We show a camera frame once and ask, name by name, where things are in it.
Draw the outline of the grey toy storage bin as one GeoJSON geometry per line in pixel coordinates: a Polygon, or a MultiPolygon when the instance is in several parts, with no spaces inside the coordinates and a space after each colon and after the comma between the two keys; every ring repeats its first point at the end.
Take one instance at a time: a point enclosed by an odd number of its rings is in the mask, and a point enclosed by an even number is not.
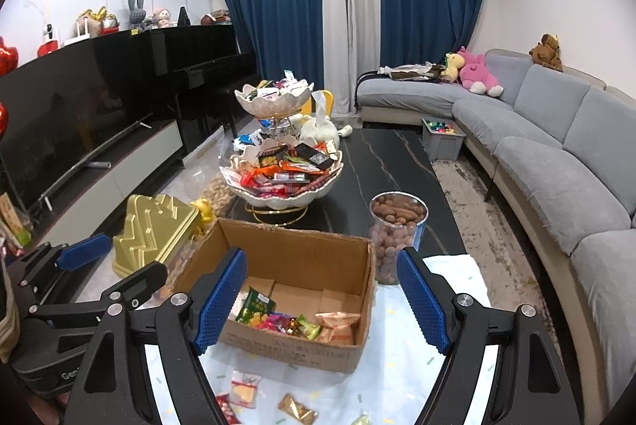
{"type": "Polygon", "coordinates": [[[466,134],[452,120],[426,115],[421,117],[421,143],[431,161],[456,160],[466,134]]]}

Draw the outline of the white tv cabinet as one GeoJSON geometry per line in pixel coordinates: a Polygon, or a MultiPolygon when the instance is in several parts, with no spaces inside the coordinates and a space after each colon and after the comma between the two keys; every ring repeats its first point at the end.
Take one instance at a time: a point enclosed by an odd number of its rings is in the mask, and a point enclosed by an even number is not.
{"type": "Polygon", "coordinates": [[[81,167],[71,172],[31,210],[31,247],[75,243],[91,236],[128,196],[154,180],[183,152],[178,123],[160,121],[128,129],[96,156],[108,169],[81,167]]]}

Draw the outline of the white sheer curtain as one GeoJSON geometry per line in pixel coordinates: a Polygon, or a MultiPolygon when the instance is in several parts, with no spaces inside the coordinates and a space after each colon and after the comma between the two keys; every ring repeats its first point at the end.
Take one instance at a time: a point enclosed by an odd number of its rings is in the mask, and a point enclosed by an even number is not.
{"type": "Polygon", "coordinates": [[[333,112],[356,112],[360,74],[380,66],[380,0],[322,0],[324,88],[333,112]]]}

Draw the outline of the pink plush toy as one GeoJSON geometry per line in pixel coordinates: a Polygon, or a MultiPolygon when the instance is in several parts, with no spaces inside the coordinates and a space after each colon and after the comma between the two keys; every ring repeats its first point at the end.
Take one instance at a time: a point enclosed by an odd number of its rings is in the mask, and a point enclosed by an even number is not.
{"type": "Polygon", "coordinates": [[[457,54],[465,61],[458,73],[463,88],[471,94],[492,98],[499,98],[503,94],[503,87],[486,67],[486,58],[483,54],[474,55],[466,47],[462,47],[457,54]]]}

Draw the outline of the grey sectional sofa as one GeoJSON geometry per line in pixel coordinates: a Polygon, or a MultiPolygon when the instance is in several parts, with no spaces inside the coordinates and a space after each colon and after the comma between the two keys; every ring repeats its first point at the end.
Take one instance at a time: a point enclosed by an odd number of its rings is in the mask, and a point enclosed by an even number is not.
{"type": "Polygon", "coordinates": [[[458,84],[361,77],[367,122],[450,118],[521,222],[566,317],[586,423],[635,379],[635,102],[584,72],[489,50],[498,97],[458,84]]]}

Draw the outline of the tiered white snack tray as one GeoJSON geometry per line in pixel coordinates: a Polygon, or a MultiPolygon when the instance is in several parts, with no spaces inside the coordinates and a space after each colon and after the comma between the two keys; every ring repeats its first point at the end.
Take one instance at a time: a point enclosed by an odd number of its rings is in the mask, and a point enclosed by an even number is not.
{"type": "Polygon", "coordinates": [[[341,140],[353,127],[332,121],[331,91],[317,91],[290,70],[279,80],[246,84],[234,95],[259,128],[234,139],[222,179],[257,222],[294,224],[344,172],[341,140]]]}

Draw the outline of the gold wrapped candy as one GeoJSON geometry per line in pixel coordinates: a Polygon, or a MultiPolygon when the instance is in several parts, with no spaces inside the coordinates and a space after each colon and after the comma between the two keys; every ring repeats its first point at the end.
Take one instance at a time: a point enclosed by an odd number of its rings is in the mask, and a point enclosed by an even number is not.
{"type": "Polygon", "coordinates": [[[291,394],[286,394],[281,398],[278,409],[302,425],[314,425],[318,419],[317,411],[309,409],[291,394]]]}

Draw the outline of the gold lid candy container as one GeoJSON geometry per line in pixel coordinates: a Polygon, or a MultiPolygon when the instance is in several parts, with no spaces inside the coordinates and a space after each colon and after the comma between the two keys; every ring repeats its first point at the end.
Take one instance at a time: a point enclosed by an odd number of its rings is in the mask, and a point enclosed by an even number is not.
{"type": "Polygon", "coordinates": [[[152,261],[168,265],[200,224],[200,210],[174,196],[131,195],[123,231],[113,238],[113,271],[125,278],[152,261]]]}

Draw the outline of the dark green cracker packet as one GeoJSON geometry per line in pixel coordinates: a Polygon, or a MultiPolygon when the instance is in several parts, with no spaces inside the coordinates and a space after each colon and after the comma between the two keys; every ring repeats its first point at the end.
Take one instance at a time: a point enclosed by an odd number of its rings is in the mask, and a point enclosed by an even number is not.
{"type": "Polygon", "coordinates": [[[250,327],[256,327],[275,309],[276,302],[273,299],[250,287],[235,321],[250,327]]]}

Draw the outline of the grey bunny plush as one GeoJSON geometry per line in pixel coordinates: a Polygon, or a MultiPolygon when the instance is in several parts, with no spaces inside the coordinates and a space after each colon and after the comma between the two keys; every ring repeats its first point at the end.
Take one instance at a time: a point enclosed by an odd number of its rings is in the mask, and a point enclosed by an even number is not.
{"type": "Polygon", "coordinates": [[[143,32],[148,27],[144,0],[127,0],[127,3],[129,28],[143,32]]]}

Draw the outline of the pink snack packet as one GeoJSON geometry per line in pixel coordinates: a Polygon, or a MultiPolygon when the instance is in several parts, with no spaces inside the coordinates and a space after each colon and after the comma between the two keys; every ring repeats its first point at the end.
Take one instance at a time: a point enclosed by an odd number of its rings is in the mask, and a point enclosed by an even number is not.
{"type": "Polygon", "coordinates": [[[277,334],[295,334],[297,331],[297,320],[294,316],[283,313],[264,314],[256,329],[277,332],[277,334]]]}

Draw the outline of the clear cake slice packet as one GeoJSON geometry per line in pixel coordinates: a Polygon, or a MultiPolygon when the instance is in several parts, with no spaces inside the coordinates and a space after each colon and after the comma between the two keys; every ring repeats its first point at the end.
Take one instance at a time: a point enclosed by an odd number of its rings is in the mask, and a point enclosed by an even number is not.
{"type": "Polygon", "coordinates": [[[234,370],[229,393],[230,403],[246,409],[256,408],[261,381],[260,375],[234,370]]]}

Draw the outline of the orange fortune biscuits packet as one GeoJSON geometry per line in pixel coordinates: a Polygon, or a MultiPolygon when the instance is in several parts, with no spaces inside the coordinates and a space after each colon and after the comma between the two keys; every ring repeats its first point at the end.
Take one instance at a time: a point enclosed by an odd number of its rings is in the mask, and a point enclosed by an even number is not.
{"type": "Polygon", "coordinates": [[[359,313],[342,311],[317,313],[320,325],[317,341],[332,346],[353,346],[355,344],[354,328],[361,319],[359,313]]]}

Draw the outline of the light green snack packet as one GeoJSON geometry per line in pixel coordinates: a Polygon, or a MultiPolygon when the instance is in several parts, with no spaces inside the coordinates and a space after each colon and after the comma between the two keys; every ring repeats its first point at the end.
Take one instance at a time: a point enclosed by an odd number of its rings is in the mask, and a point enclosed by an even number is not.
{"type": "Polygon", "coordinates": [[[295,323],[297,324],[297,333],[300,337],[312,341],[316,340],[320,335],[321,326],[307,320],[304,315],[297,316],[295,323]]]}

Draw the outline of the black marble coffee table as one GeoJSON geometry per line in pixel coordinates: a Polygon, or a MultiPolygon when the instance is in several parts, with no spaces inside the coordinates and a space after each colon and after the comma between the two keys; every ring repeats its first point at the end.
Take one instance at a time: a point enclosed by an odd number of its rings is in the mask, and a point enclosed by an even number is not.
{"type": "Polygon", "coordinates": [[[307,210],[286,214],[253,214],[238,198],[229,217],[256,224],[282,224],[293,229],[365,237],[372,224],[371,199],[385,191],[401,191],[421,199],[429,216],[419,253],[424,257],[466,252],[442,186],[413,130],[356,129],[341,141],[344,170],[327,196],[307,210]]]}

